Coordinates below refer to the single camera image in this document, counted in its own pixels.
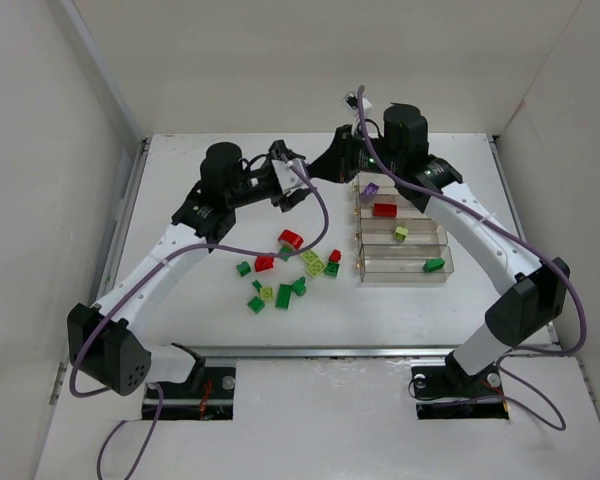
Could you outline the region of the red rectangular lego brick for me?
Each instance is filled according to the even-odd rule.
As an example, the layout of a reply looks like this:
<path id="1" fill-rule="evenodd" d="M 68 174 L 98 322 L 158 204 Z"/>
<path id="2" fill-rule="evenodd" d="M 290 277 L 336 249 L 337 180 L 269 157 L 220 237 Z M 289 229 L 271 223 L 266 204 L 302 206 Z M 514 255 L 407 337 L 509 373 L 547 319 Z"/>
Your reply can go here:
<path id="1" fill-rule="evenodd" d="M 372 215 L 377 218 L 396 218 L 398 207 L 391 203 L 375 203 L 372 208 Z"/>

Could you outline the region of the lime lego brick carried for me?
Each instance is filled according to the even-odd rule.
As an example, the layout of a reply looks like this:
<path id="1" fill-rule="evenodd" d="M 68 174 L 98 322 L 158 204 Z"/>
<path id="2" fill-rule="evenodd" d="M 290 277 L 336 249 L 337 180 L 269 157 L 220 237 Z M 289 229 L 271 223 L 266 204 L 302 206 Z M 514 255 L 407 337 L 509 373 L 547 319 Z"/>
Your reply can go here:
<path id="1" fill-rule="evenodd" d="M 397 226 L 394 230 L 394 240 L 398 243 L 403 243 L 408 235 L 409 230 L 406 227 Z"/>

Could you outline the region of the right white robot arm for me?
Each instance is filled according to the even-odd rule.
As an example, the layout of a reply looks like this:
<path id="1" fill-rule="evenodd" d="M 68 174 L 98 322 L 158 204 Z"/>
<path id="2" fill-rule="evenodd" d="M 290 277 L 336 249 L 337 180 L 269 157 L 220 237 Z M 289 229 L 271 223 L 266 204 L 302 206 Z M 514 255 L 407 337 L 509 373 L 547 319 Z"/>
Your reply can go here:
<path id="1" fill-rule="evenodd" d="M 310 165 L 310 176 L 347 183 L 361 172 L 384 174 L 402 197 L 455 238 L 499 295 L 483 324 L 445 359 L 446 382 L 460 388 L 562 313 L 569 267 L 490 219 L 462 175 L 430 153 L 428 122 L 417 107 L 392 104 L 373 138 L 367 99 L 349 93 L 344 103 L 354 122 L 337 128 L 326 152 Z"/>

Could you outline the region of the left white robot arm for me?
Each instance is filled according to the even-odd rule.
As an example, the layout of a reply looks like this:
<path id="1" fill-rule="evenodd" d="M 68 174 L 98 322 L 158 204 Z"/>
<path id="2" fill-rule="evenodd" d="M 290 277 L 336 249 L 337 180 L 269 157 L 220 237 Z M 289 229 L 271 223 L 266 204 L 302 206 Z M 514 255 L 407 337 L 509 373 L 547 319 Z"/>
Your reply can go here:
<path id="1" fill-rule="evenodd" d="M 231 142 L 207 149 L 198 181 L 151 251 L 93 305 L 79 303 L 68 314 L 72 378 L 84 373 L 120 396 L 144 383 L 198 381 L 199 355 L 178 345 L 145 346 L 140 332 L 186 273 L 223 247 L 237 209 L 268 200 L 286 212 L 313 192 L 304 156 L 283 141 L 261 159 L 260 167 L 252 167 Z"/>

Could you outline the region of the green lego brick carried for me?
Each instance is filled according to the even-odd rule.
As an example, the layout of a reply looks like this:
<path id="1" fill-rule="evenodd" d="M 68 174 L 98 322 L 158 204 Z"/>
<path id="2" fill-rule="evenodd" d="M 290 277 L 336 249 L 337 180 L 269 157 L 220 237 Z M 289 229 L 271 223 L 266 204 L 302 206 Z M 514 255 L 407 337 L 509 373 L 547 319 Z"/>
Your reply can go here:
<path id="1" fill-rule="evenodd" d="M 433 273 L 442 270 L 445 264 L 446 261 L 441 257 L 430 258 L 424 262 L 422 269 L 425 273 Z"/>

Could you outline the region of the small purple lego brick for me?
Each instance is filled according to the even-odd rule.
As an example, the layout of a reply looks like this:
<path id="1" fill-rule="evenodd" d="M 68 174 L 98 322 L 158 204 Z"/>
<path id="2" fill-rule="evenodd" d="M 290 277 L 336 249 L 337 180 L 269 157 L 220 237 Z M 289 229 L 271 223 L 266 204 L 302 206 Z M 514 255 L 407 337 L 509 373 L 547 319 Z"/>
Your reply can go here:
<path id="1" fill-rule="evenodd" d="M 372 202 L 379 192 L 380 187 L 374 183 L 369 182 L 360 192 L 359 198 L 362 204 L 368 204 Z"/>

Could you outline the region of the red rounded lego brick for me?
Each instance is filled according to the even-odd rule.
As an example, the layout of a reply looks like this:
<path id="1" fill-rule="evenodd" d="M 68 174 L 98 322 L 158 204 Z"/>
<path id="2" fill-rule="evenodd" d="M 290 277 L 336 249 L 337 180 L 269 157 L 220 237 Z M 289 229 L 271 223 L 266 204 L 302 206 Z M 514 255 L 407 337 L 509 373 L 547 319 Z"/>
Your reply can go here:
<path id="1" fill-rule="evenodd" d="M 278 237 L 278 243 L 283 247 L 297 251 L 304 244 L 304 239 L 298 233 L 289 229 L 285 229 L 280 233 Z"/>

